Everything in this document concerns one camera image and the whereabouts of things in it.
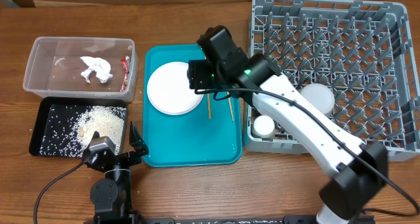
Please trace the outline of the white paper cup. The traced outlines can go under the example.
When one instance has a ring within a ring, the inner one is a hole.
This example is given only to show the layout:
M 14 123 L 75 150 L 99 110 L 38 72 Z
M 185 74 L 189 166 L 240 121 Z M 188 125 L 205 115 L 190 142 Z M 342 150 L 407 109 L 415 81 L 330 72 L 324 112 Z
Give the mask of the white paper cup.
M 251 126 L 251 134 L 261 139 L 272 139 L 276 133 L 274 120 L 269 116 L 261 115 L 255 118 Z

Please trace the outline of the grey bowl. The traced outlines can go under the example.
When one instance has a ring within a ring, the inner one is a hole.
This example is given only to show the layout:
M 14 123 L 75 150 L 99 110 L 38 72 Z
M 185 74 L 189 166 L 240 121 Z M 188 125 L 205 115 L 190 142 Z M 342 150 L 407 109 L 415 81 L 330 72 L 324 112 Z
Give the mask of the grey bowl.
M 335 98 L 330 88 L 319 83 L 311 83 L 299 93 L 325 116 L 330 116 L 335 106 Z

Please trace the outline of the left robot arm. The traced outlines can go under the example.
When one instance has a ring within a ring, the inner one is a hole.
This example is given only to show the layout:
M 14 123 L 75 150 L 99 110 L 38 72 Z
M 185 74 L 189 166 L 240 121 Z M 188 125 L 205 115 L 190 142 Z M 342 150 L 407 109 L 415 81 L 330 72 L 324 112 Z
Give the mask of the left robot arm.
M 94 204 L 93 223 L 145 223 L 140 212 L 133 209 L 131 192 L 131 167 L 141 164 L 149 153 L 148 147 L 130 123 L 129 144 L 132 151 L 116 154 L 116 146 L 107 137 L 94 132 L 82 160 L 88 168 L 104 174 L 91 188 L 90 199 Z

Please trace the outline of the wooden chopstick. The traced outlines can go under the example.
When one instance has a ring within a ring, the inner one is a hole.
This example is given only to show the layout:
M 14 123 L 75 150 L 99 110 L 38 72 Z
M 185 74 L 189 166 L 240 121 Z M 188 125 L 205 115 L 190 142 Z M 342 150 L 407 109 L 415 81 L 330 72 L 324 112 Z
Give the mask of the wooden chopstick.
M 211 111 L 211 97 L 210 94 L 206 94 L 207 95 L 207 111 L 208 111 L 208 118 L 211 120 L 212 119 L 212 111 Z
M 228 97 L 228 105 L 229 105 L 229 109 L 230 109 L 230 116 L 231 116 L 232 121 L 234 122 L 234 112 L 233 112 L 233 108 L 232 108 L 231 95 L 230 95 L 229 92 L 227 92 L 226 96 Z

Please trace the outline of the white napkin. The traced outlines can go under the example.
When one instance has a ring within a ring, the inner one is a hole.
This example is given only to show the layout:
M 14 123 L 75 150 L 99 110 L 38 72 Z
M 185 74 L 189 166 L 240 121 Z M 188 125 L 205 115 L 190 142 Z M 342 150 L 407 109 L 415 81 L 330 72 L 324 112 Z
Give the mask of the white napkin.
M 111 64 L 107 60 L 91 56 L 81 56 L 80 59 L 88 66 L 86 70 L 80 73 L 87 83 L 90 83 L 89 76 L 93 72 L 95 73 L 95 77 L 99 79 L 100 83 L 106 83 L 113 77 L 111 74 Z

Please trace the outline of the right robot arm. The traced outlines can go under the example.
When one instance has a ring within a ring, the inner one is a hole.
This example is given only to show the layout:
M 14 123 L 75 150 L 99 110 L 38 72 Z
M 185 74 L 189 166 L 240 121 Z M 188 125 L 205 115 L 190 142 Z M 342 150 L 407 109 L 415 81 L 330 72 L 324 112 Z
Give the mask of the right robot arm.
M 203 60 L 190 60 L 188 80 L 198 95 L 225 92 L 242 98 L 279 123 L 301 143 L 330 178 L 320 190 L 318 223 L 355 223 L 363 207 L 385 186 L 388 151 L 366 144 L 310 104 L 267 56 L 247 57 L 225 26 L 209 28 L 197 44 Z

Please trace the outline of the red snack wrapper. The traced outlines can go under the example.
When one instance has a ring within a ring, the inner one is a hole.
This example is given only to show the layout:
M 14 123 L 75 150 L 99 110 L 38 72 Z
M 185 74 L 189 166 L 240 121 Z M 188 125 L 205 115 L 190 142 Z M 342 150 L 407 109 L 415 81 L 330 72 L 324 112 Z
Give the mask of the red snack wrapper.
M 131 61 L 131 58 L 129 56 L 125 56 L 124 58 L 121 59 L 121 67 L 124 70 L 124 78 L 123 78 L 123 83 L 121 85 L 120 91 L 124 92 L 124 90 L 126 90 L 127 85 L 128 85 L 128 77 L 129 77 L 129 63 Z

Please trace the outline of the white rice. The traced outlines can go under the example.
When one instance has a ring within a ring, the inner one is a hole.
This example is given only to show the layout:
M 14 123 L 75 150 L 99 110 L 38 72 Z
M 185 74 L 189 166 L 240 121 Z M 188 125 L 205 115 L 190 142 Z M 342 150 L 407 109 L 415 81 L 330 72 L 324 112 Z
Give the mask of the white rice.
M 94 133 L 107 136 L 120 151 L 127 109 L 120 106 L 60 105 L 50 107 L 39 155 L 80 158 Z

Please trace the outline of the white round plate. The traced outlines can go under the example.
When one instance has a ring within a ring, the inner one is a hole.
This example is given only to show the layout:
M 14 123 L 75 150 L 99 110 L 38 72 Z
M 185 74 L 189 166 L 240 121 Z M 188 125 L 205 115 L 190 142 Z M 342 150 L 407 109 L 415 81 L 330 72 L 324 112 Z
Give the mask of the white round plate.
M 190 89 L 187 71 L 188 64 L 185 62 L 168 62 L 152 73 L 146 91 L 155 109 L 167 115 L 178 116 L 198 106 L 203 97 Z

